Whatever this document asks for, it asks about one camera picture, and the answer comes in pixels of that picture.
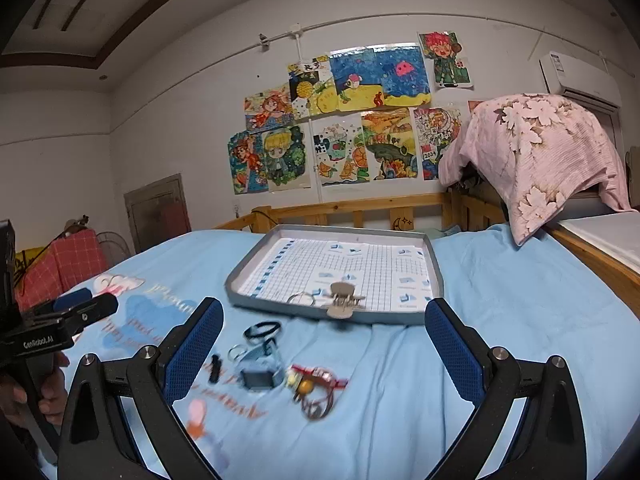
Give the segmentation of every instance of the tray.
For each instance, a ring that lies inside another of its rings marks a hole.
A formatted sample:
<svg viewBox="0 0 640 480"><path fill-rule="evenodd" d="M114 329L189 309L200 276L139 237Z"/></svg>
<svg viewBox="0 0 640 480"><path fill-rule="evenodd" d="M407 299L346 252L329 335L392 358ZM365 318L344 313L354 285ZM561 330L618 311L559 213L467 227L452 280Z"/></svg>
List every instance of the tray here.
<svg viewBox="0 0 640 480"><path fill-rule="evenodd" d="M428 301L444 294L424 234L292 224L264 235L229 274L225 290L237 306L331 319L326 308L332 300L325 294L334 282L353 283L364 296L364 308L347 321L368 324L423 324Z"/></svg>

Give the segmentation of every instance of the black bracelet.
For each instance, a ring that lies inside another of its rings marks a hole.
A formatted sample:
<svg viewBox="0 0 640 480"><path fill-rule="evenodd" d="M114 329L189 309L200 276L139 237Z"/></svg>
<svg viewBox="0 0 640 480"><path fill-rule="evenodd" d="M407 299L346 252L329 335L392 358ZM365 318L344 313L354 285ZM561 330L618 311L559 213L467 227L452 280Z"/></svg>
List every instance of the black bracelet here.
<svg viewBox="0 0 640 480"><path fill-rule="evenodd" d="M254 329L259 329L266 326L270 328L268 328L267 330L264 330L263 332L258 332L257 330L254 330ZM260 323L256 323L255 325L252 325L249 328L247 328L244 331L243 335L247 341L251 341L252 339L263 339L267 336L270 336L271 334L275 334L281 328L282 328L282 325L278 321L261 321Z"/></svg>

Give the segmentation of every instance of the blue bedsheet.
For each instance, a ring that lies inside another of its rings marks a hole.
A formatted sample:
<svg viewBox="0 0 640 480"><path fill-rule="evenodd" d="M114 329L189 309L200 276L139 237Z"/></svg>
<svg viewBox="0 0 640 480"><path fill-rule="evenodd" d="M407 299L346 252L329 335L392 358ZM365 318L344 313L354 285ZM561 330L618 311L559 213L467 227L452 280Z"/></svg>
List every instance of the blue bedsheet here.
<svg viewBox="0 0 640 480"><path fill-rule="evenodd" d="M230 306L223 282L258 240L241 232L194 232L119 264L109 272L115 278L90 280L94 293L114 287L120 307L67 352L70 370L86 352L108 360L158 343L204 296L213 296L225 309L214 346L225 359L220 382L208 384L201 370L174 408L185 425L193 424L202 413L197 399L206 401L206 434L196 443L225 480L425 478L472 405L459 398L424 327L289 319ZM510 231L494 226L435 240L433 247L446 300L489 346L528 360L566 358L582 409L588 478L594 478L640 412L638 320L547 234L517 249ZM283 322L278 344L287 364L322 366L350 380L324 420L306 420L284 387L256 394L235 384L226 352L244 342L244 329L265 319ZM67 387L71 381L68 372ZM518 402L483 473L498 467L521 409ZM163 473L132 402L127 413L147 465Z"/></svg>

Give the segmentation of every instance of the brown ceiling trim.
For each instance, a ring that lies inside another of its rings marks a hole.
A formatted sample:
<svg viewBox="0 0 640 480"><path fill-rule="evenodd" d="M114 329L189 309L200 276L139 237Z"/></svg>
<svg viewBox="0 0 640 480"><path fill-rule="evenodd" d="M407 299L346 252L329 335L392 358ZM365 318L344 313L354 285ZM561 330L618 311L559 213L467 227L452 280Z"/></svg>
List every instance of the brown ceiling trim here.
<svg viewBox="0 0 640 480"><path fill-rule="evenodd" d="M47 9L49 9L49 4L51 3L51 1L52 0L45 0L45 2L42 4L40 12L38 13L38 17L36 18L36 21L33 22L33 30L37 30L37 28L40 26L40 22L44 18L44 13L47 12Z"/></svg>
<svg viewBox="0 0 640 480"><path fill-rule="evenodd" d="M78 0L78 3L76 3L76 6L73 9L71 9L69 16L66 18L65 23L62 25L62 28L60 29L60 31L66 32L66 30L69 28L69 25L71 25L71 22L74 20L76 14L78 13L78 10L82 8L85 1L86 0Z"/></svg>
<svg viewBox="0 0 640 480"><path fill-rule="evenodd" d="M140 26L149 16L170 0L148 0L100 48L95 57L77 54L53 54L49 52L25 52L2 54L0 68L7 66L71 66L96 70L124 39Z"/></svg>

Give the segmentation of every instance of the human hand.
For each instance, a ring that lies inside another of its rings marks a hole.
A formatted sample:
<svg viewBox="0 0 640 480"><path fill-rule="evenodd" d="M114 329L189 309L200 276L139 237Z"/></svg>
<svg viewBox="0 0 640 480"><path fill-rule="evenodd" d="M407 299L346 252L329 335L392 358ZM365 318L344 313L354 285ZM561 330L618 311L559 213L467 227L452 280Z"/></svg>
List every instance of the human hand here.
<svg viewBox="0 0 640 480"><path fill-rule="evenodd" d="M69 366L69 359L62 353L54 354L53 373L42 383L43 399L38 403L40 411L48 422L60 426L66 406L65 375L60 368ZM14 426L24 428L25 421L20 416L19 404L27 403L27 394L14 378L0 374L0 410Z"/></svg>

